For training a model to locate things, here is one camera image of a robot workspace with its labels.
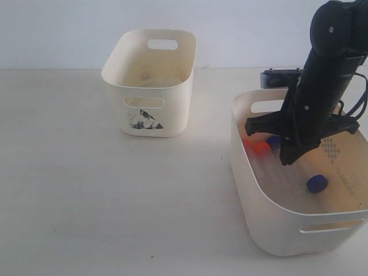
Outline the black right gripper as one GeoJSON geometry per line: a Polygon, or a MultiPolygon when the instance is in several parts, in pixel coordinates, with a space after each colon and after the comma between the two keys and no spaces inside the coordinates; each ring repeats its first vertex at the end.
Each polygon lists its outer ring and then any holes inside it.
{"type": "Polygon", "coordinates": [[[318,148],[325,137],[345,131],[354,134],[359,128],[357,120],[334,111],[362,60],[362,53],[357,52],[322,57],[310,51],[300,81],[289,87],[281,109],[247,119],[246,133],[284,137],[280,147],[284,166],[318,148]]]}

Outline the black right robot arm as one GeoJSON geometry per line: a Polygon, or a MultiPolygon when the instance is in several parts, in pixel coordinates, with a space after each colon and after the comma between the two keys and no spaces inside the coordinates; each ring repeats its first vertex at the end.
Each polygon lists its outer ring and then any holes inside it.
{"type": "Polygon", "coordinates": [[[310,24],[311,49],[303,68],[268,69],[261,73],[264,89],[285,87],[279,111],[247,119],[248,135],[270,133],[281,139],[284,166],[341,132],[354,134],[367,108],[367,94],[343,111],[342,96],[367,59],[367,2],[328,1],[310,24]]]}

